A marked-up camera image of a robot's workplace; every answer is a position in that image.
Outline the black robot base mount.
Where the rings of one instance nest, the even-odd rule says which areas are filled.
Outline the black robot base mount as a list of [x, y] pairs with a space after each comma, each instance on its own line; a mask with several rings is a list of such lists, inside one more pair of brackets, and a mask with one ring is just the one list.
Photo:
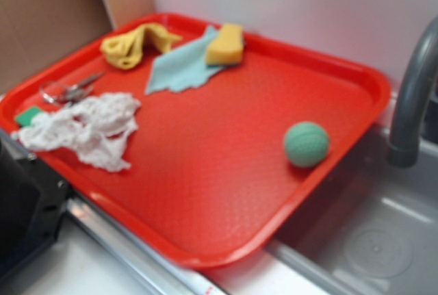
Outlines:
[[40, 158], [1, 141], [1, 282], [57, 241], [70, 184]]

